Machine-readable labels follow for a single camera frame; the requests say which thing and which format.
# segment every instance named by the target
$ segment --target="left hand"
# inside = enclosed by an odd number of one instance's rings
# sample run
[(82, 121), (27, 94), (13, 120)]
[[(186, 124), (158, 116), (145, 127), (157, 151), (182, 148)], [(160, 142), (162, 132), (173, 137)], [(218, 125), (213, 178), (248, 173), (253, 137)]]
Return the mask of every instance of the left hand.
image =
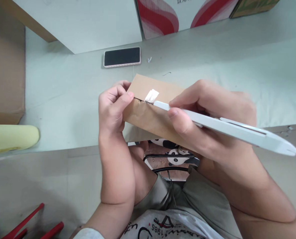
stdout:
[(133, 92), (126, 92), (130, 82), (124, 80), (99, 96), (99, 133), (107, 136), (122, 132), (125, 122), (122, 120), (122, 112), (134, 98)]

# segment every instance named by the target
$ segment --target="white box cutter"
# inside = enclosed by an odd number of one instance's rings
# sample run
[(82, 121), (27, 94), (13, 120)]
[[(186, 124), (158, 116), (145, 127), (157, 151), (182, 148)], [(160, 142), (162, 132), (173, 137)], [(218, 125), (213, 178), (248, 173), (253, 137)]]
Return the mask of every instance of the white box cutter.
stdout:
[[(170, 109), (169, 104), (160, 101), (155, 101), (153, 105), (167, 111)], [(267, 130), (259, 129), (225, 118), (216, 119), (189, 110), (183, 109), (183, 111), (186, 112), (190, 119), (199, 127), (207, 127), (228, 136), (240, 139), (254, 146), (279, 154), (289, 156), (296, 155), (296, 147), (280, 136), (277, 136)]]

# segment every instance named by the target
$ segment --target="smartphone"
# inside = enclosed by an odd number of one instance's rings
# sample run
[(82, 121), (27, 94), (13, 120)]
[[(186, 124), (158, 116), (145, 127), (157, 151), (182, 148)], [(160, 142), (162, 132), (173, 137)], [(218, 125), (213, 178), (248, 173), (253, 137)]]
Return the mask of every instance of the smartphone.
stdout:
[(119, 67), (129, 65), (139, 65), (141, 63), (140, 47), (105, 51), (104, 67)]

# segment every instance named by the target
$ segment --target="white table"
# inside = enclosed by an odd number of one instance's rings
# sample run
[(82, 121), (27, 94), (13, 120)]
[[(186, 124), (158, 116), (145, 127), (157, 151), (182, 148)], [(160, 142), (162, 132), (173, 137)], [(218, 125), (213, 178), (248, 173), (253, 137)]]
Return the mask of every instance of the white table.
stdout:
[[(99, 94), (136, 73), (182, 87), (210, 79), (251, 94), (258, 127), (296, 124), (296, 1), (123, 47), (131, 46), (141, 47), (141, 65), (105, 69), (105, 50), (74, 55), (27, 29), (21, 124), (38, 127), (41, 138), (26, 152), (97, 145)], [(130, 141), (147, 137), (129, 125), (124, 135)]]

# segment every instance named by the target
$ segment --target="white tape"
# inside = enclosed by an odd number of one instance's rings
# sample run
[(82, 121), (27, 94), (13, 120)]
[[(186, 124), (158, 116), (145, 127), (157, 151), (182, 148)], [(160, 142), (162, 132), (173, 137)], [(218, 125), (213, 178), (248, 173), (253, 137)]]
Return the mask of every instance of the white tape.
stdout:
[(159, 92), (158, 91), (155, 91), (154, 89), (152, 89), (147, 94), (147, 96), (145, 98), (145, 101), (147, 101), (149, 103), (154, 103), (158, 95), (159, 95)]

